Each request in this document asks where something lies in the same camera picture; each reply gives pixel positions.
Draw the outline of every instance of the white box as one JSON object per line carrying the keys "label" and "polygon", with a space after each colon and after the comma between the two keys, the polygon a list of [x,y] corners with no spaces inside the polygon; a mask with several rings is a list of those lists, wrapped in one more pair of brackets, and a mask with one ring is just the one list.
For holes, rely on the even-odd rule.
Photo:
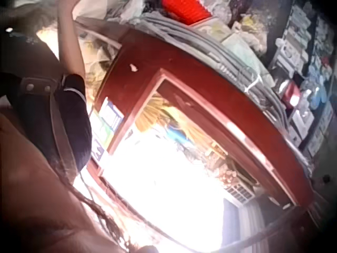
{"label": "white box", "polygon": [[302,142],[301,137],[296,133],[295,129],[292,126],[289,127],[288,131],[289,131],[290,139],[292,140],[294,145],[298,147]]}
{"label": "white box", "polygon": [[312,157],[314,157],[316,153],[319,151],[323,141],[324,141],[324,136],[321,132],[321,129],[317,128],[316,132],[314,133],[312,139],[310,140],[308,144],[308,150]]}
{"label": "white box", "polygon": [[298,110],[294,113],[292,120],[293,120],[302,140],[304,140],[304,138],[308,134],[308,130],[307,130],[306,124],[303,122],[303,119],[302,119],[302,117],[300,115],[300,112]]}
{"label": "white box", "polygon": [[321,120],[320,120],[320,129],[322,131],[323,134],[326,133],[326,130],[329,127],[329,124],[331,122],[333,116],[333,109],[332,109],[332,105],[330,103],[330,101],[327,102]]}
{"label": "white box", "polygon": [[279,65],[284,70],[286,70],[291,79],[294,77],[294,73],[295,73],[294,67],[282,55],[279,55],[277,57],[277,65]]}

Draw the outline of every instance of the boxed product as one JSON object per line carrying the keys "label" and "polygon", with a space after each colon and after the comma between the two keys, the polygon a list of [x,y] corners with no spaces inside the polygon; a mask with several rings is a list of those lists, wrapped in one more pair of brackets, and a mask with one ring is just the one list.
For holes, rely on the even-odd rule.
{"label": "boxed product", "polygon": [[321,132],[321,129],[317,128],[316,132],[314,133],[313,137],[311,138],[308,144],[308,150],[312,157],[314,157],[317,154],[323,141],[324,141],[324,136]]}
{"label": "boxed product", "polygon": [[301,144],[302,139],[301,139],[301,137],[296,133],[295,129],[294,129],[292,126],[289,127],[289,136],[290,136],[290,139],[292,140],[292,142],[294,143],[294,145],[295,145],[296,147],[298,147],[298,146]]}
{"label": "boxed product", "polygon": [[306,127],[306,124],[303,122],[303,119],[300,115],[300,111],[297,110],[295,113],[294,113],[294,116],[292,118],[297,130],[298,130],[298,133],[300,134],[302,140],[304,140],[304,138],[307,136],[308,134],[308,129]]}
{"label": "boxed product", "polygon": [[323,114],[322,114],[322,117],[321,117],[321,121],[320,121],[320,129],[321,129],[323,134],[326,133],[326,130],[329,127],[332,116],[333,116],[332,105],[331,105],[330,102],[328,102],[328,103],[326,103],[326,106],[324,108],[324,111],[323,111]]}

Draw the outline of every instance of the merchandise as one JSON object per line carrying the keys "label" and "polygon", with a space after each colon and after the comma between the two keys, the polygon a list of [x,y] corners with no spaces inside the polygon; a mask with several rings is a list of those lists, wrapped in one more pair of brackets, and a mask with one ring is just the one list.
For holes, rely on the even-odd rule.
{"label": "merchandise", "polygon": [[296,110],[296,112],[294,113],[292,121],[294,122],[295,127],[298,130],[298,133],[300,134],[302,140],[304,140],[304,138],[308,134],[308,129],[307,129],[305,123],[303,122],[303,119],[302,119],[302,117],[300,115],[300,111],[299,110]]}
{"label": "merchandise", "polygon": [[281,68],[283,68],[289,74],[289,78],[292,79],[294,77],[294,73],[295,73],[294,67],[290,65],[289,62],[282,55],[279,55],[277,57],[276,64],[280,66]]}
{"label": "merchandise", "polygon": [[308,150],[312,157],[314,157],[316,153],[319,151],[323,141],[324,141],[324,136],[321,132],[321,129],[317,128],[316,132],[314,133],[313,137],[311,138],[308,144]]}
{"label": "merchandise", "polygon": [[325,134],[326,130],[328,129],[332,116],[333,116],[332,105],[330,102],[328,102],[324,108],[320,121],[320,129],[323,134]]}
{"label": "merchandise", "polygon": [[307,49],[309,41],[304,37],[301,37],[292,27],[289,27],[284,32],[284,36],[285,39],[295,46],[298,51],[301,49]]}
{"label": "merchandise", "polygon": [[221,44],[236,55],[248,67],[252,68],[261,78],[264,85],[272,88],[275,86],[274,80],[268,70],[263,66],[245,41],[236,33],[229,36]]}
{"label": "merchandise", "polygon": [[300,53],[289,41],[277,40],[276,43],[281,45],[280,54],[294,67],[295,70],[301,73],[304,64],[302,52]]}
{"label": "merchandise", "polygon": [[231,21],[230,0],[199,0],[199,2],[212,16],[218,17],[224,24],[227,25]]}
{"label": "merchandise", "polygon": [[298,28],[302,28],[307,30],[311,24],[311,21],[307,17],[302,17],[298,15],[298,13],[293,12],[289,19],[290,24],[297,26]]}
{"label": "merchandise", "polygon": [[201,32],[208,34],[217,41],[223,41],[232,34],[231,29],[218,17],[210,17],[192,25]]}
{"label": "merchandise", "polygon": [[267,34],[264,31],[248,32],[243,31],[243,25],[235,22],[232,26],[232,31],[238,35],[248,44],[248,46],[256,53],[256,55],[263,55],[267,52]]}
{"label": "merchandise", "polygon": [[300,101],[301,92],[296,83],[290,81],[283,93],[282,101],[288,109],[296,107]]}
{"label": "merchandise", "polygon": [[192,25],[212,16],[198,0],[163,0],[164,9],[180,22]]}
{"label": "merchandise", "polygon": [[300,136],[296,133],[295,129],[294,129],[292,126],[289,127],[288,131],[289,131],[290,139],[292,140],[292,142],[294,143],[294,145],[295,145],[296,147],[298,147],[298,146],[301,144],[302,139],[301,139]]}

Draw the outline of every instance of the person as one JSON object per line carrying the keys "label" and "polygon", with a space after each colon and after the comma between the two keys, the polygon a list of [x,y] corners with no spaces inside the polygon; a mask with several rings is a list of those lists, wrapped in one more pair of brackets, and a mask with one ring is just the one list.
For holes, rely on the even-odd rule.
{"label": "person", "polygon": [[10,9],[8,12],[12,13],[7,16],[16,14],[16,17],[1,20],[0,97],[7,96],[26,136],[51,167],[64,173],[60,171],[61,150],[51,116],[53,94],[76,163],[71,181],[87,164],[92,142],[86,110],[85,68],[72,17],[78,2],[59,0],[57,3],[60,60],[36,36],[36,31],[26,29],[29,19],[37,20],[35,16],[41,14],[39,4],[21,6],[19,11]]}
{"label": "person", "polygon": [[[153,246],[136,251],[102,208],[81,195],[58,171],[52,95],[74,153],[74,170],[86,165],[91,151],[84,65],[72,21],[77,2],[58,0],[60,61],[34,32],[10,27],[3,17],[0,20],[6,29],[1,33],[0,96],[8,97],[16,113],[13,118],[0,110],[2,247],[13,252],[119,253],[125,252],[120,247],[124,244],[131,253],[157,253]],[[35,10],[35,6],[24,6],[8,16],[32,15]],[[50,82],[39,83],[45,79],[55,81],[57,88],[52,90]],[[82,203],[105,220],[110,236],[87,215]]]}

